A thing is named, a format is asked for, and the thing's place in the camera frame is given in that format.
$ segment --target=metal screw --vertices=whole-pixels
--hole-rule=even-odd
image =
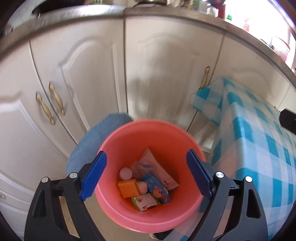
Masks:
[[[250,183],[250,182],[252,181],[252,178],[249,177],[249,176],[246,176],[245,179],[246,179],[246,181],[247,181],[248,183]]]
[[[224,177],[224,173],[223,172],[216,172],[216,176],[218,178],[222,178],[222,177]]]
[[[48,181],[48,177],[44,177],[44,178],[42,178],[41,181],[42,181],[43,183],[46,183],[46,182]]]
[[[70,178],[76,178],[78,175],[76,172],[73,172],[69,175]]]

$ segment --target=blue and white checkered cloth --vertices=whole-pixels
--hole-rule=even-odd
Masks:
[[[264,207],[270,240],[286,221],[296,199],[296,136],[280,126],[278,110],[227,78],[198,91],[193,106],[218,126],[208,159],[213,169],[233,179],[252,177]],[[230,211],[231,202],[226,208]],[[166,240],[186,241],[202,209]]]

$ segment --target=cabinet handle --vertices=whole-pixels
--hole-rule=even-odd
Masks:
[[[63,107],[62,99],[59,96],[59,94],[55,91],[54,84],[52,82],[49,82],[49,90],[54,95],[54,98],[56,99],[56,102],[57,102],[59,108],[61,109],[62,115],[65,115],[65,109]]]
[[[210,72],[210,67],[208,66],[205,68],[205,75],[204,75],[204,78],[202,79],[202,83],[201,83],[200,88],[198,90],[201,90],[205,87],[205,84],[207,83],[207,76],[208,76],[209,72]]]
[[[50,110],[48,109],[48,107],[46,106],[46,104],[43,102],[42,97],[41,97],[41,94],[39,92],[36,92],[36,100],[41,104],[41,106],[42,106],[42,108],[44,110],[44,113],[47,115],[47,117],[50,120],[50,123],[52,125],[55,125],[55,120],[52,117],[52,115],[50,113]]]

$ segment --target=blue gripper pad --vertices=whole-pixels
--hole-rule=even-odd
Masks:
[[[106,165],[107,155],[105,152],[102,152],[81,182],[81,192],[79,196],[82,201],[85,201],[88,197],[92,196]]]
[[[189,150],[186,154],[186,163],[200,190],[200,193],[206,198],[211,199],[213,196],[211,179],[203,169],[201,160],[199,160],[198,156],[195,155],[192,150]]]

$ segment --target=blue snack package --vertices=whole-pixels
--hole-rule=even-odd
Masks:
[[[148,191],[158,199],[161,204],[170,202],[168,191],[165,187],[152,175],[147,174],[142,178],[142,181],[147,183]]]

